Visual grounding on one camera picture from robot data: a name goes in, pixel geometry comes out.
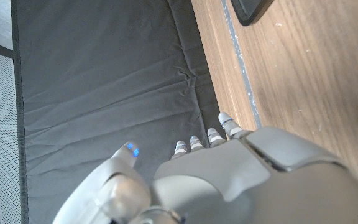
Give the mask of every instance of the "dark gray cloth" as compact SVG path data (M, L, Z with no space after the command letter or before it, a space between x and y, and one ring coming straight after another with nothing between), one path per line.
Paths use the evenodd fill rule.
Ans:
M12 18L30 223L128 140L150 183L178 140L224 134L190 0L13 0Z

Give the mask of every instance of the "wooden surface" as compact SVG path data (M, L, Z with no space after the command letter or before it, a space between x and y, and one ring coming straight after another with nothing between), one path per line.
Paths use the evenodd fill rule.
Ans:
M254 130L255 121L248 97L243 94L246 88L234 46L231 41L226 41L231 38L222 4L220 1L206 4L200 0L192 3L219 109L229 113L244 128Z
M358 175L358 1L274 0L249 27L240 25L230 0L227 4L262 124L325 147ZM193 0L193 8L211 68L222 57L212 45L232 43L220 25L226 21L221 0ZM210 21L201 20L207 13ZM232 82L236 96L245 96L233 74L217 72L211 69L217 93L227 91L224 80ZM227 100L222 94L217 98L221 111L250 113L242 108L247 98L236 105L222 104ZM249 115L242 126L252 123Z

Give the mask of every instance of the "blue led light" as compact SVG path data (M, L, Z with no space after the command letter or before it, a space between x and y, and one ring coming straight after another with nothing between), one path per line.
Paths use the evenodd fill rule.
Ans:
M137 157L139 155L139 148L135 149L133 155L134 157Z

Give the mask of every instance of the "gray plastic cover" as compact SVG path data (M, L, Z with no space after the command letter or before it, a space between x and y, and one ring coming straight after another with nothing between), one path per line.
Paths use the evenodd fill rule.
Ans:
M243 191L265 182L270 172L239 140L202 149L163 163L154 179L189 175L208 181L227 202Z
M292 171L315 162L341 164L338 157L322 147L284 130L264 127L246 139L277 167Z

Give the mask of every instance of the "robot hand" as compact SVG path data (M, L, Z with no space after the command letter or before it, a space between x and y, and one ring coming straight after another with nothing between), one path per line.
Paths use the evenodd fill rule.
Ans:
M358 223L358 180L327 150L272 127L243 130L219 115L229 141L208 130L178 141L147 185L123 145L63 204L54 223Z
M223 112L218 117L219 122L222 124L223 129L226 134L230 137L230 139L240 139L241 137L246 136L251 133L251 131L244 131L227 113ZM219 133L214 129L210 128L207 132L208 141L211 147L215 147L221 145L226 142ZM201 141L197 136L192 136L190 138L190 151L187 149L186 143L184 141L178 141L175 153L171 159L179 158L189 152L195 152L200 149L204 149Z

